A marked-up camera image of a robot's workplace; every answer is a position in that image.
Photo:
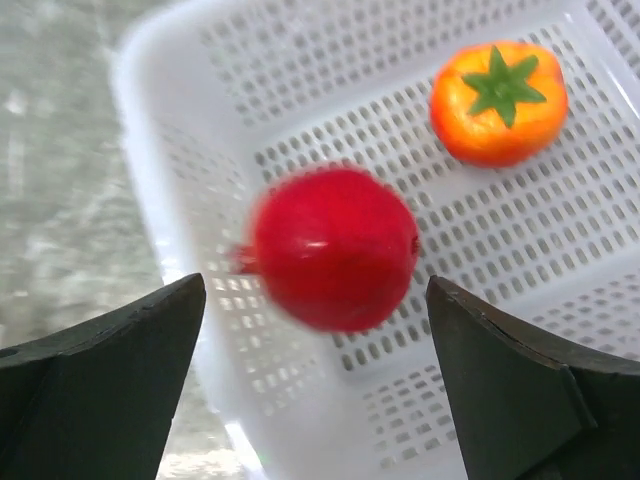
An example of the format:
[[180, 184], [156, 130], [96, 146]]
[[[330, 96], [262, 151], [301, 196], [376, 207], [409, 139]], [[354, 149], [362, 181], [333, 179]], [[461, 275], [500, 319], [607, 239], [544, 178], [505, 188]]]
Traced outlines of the red fake pomegranate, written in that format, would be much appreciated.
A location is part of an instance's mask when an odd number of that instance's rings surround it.
[[406, 203], [368, 171], [334, 167], [291, 174], [261, 195], [246, 239], [229, 250], [237, 274], [322, 332], [382, 324], [408, 292], [420, 250]]

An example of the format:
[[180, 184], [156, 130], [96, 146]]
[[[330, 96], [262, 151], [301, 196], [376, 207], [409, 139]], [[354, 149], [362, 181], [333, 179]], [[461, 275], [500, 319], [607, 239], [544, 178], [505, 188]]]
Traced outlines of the orange fake tomato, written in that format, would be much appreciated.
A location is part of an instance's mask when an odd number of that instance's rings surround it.
[[429, 100], [431, 127], [450, 155], [491, 169], [512, 167], [548, 147], [568, 111], [557, 57], [516, 41], [453, 54], [435, 75]]

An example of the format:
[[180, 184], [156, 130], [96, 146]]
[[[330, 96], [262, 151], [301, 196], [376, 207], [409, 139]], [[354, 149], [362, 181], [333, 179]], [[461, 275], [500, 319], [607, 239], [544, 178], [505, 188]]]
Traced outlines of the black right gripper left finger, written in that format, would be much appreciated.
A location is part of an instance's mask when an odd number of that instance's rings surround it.
[[155, 478], [205, 301], [194, 273], [2, 349], [2, 478]]

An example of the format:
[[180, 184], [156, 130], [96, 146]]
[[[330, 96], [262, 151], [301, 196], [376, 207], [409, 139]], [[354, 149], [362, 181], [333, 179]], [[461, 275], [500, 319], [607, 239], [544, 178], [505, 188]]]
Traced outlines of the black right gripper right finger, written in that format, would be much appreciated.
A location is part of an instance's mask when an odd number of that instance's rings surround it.
[[549, 333], [455, 283], [426, 303], [470, 479], [636, 479], [639, 364]]

